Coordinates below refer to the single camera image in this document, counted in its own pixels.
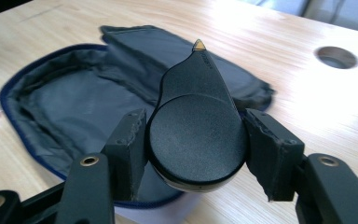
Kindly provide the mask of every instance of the brass tip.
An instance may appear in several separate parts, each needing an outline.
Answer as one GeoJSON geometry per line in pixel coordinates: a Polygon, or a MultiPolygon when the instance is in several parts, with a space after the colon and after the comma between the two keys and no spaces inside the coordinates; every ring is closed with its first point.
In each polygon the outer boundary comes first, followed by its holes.
{"type": "Polygon", "coordinates": [[[194,44],[193,51],[194,50],[206,50],[205,45],[202,43],[200,39],[198,39],[194,44]]]}

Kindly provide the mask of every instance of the wooden table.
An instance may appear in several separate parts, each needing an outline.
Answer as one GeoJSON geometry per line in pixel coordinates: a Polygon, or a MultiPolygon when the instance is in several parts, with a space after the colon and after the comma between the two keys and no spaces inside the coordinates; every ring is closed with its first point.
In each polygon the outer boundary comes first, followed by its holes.
{"type": "MultiPolygon", "coordinates": [[[[152,24],[207,49],[267,81],[276,91],[270,115],[306,143],[346,161],[358,175],[358,65],[336,69],[315,50],[347,49],[358,59],[358,32],[241,1],[34,0],[0,14],[0,88],[28,63],[77,43],[101,43],[101,25],[152,24]]],[[[0,189],[25,200],[61,182],[25,151],[0,118],[0,189]]],[[[296,223],[295,203],[268,203],[244,166],[202,197],[184,223],[296,223]]],[[[117,217],[117,223],[131,223],[117,217]]]]}

